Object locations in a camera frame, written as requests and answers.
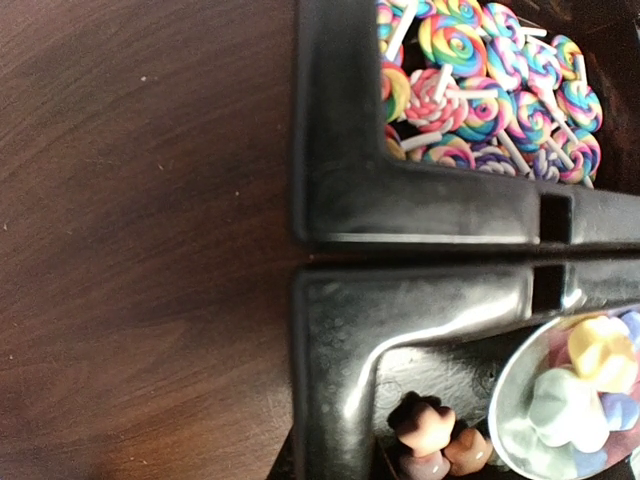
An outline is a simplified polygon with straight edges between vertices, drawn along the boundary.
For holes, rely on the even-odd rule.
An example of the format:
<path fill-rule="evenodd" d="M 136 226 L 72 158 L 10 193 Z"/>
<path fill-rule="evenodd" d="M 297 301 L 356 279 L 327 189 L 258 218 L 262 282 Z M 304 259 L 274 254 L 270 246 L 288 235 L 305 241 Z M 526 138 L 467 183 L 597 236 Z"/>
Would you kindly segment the black three-compartment candy tray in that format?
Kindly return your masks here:
<path fill-rule="evenodd" d="M 639 5 L 515 1 L 587 58 L 605 113 L 594 188 L 393 160 L 382 147 L 374 7 L 297 13 L 292 216 L 313 251 L 373 253 L 292 285 L 293 428 L 274 479 L 390 479 L 408 391 L 469 422 L 538 324 L 639 300 Z"/>

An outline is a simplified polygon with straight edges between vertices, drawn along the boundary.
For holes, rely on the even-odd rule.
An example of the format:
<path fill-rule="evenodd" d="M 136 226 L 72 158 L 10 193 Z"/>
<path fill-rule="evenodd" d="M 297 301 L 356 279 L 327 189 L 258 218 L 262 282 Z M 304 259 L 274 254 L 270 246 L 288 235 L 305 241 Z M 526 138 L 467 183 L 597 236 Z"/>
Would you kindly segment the silver metal scoop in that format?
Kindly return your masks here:
<path fill-rule="evenodd" d="M 488 427 L 528 479 L 638 478 L 638 306 L 537 328 L 497 380 Z"/>

